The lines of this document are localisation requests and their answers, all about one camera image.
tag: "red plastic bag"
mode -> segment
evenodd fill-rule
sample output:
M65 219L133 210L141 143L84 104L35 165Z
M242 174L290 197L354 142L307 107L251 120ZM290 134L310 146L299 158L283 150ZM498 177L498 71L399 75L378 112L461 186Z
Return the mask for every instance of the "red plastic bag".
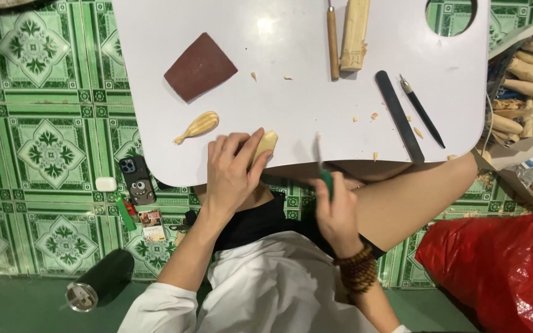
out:
M533 333L533 215L445 220L415 259L492 333Z

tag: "sandpaper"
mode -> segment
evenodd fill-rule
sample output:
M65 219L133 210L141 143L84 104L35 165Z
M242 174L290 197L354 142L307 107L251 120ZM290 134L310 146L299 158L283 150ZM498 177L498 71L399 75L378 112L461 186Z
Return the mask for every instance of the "sandpaper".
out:
M229 58L203 33L164 74L164 78L186 102L211 90L238 72Z

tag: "green knife handle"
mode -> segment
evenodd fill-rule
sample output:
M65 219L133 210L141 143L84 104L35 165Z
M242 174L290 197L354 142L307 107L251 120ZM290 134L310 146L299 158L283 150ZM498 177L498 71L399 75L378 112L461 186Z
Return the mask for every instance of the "green knife handle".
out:
M320 179L322 179L326 184L326 187L328 187L328 194L330 201L332 201L332 197L334 196L334 186L332 185L334 182L332 180L332 174L328 170L320 169Z

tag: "smartphone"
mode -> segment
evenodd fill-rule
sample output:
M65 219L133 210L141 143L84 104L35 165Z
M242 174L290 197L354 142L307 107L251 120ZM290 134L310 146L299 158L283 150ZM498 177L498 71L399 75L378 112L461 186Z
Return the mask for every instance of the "smartphone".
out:
M118 166L122 171L125 183L127 183L133 204L141 206L154 203L156 195L143 156L123 158L118 162Z

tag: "hand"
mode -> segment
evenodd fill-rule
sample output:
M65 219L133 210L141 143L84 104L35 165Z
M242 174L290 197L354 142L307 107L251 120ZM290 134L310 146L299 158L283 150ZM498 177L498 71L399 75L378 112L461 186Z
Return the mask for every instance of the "hand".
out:
M263 128L252 136L246 133L232 133L218 136L209 143L207 160L207 200L203 205L211 216L227 223L258 186L262 171L272 155L264 151L250 171L252 155L264 135Z
M334 196L329 200L328 187L316 179L316 220L322 236L339 258L349 258L363 249L357 231L357 196L345 187L340 172L332 172Z

